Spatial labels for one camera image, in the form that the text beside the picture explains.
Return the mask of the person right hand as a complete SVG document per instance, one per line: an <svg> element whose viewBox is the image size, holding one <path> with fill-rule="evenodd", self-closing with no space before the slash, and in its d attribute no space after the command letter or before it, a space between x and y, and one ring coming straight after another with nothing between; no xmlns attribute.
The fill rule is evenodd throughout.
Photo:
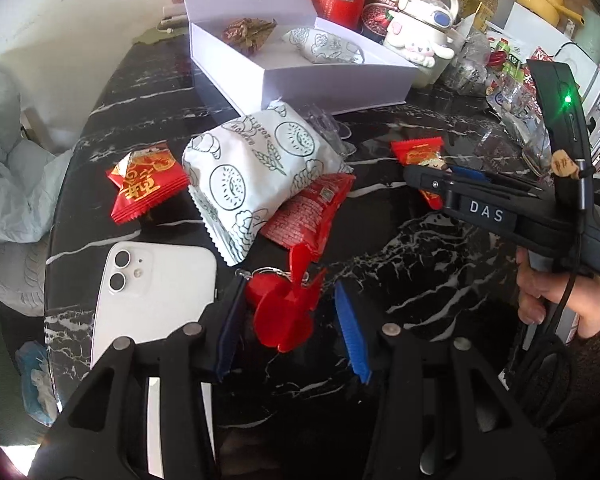
<svg viewBox="0 0 600 480"><path fill-rule="evenodd" d="M546 317L544 301L558 304L566 291L569 274L535 271L529 263L528 250L516 251L518 316L524 324L540 324ZM578 275L571 289L566 307L580 316L578 335L592 338L600 332L600 276Z"/></svg>

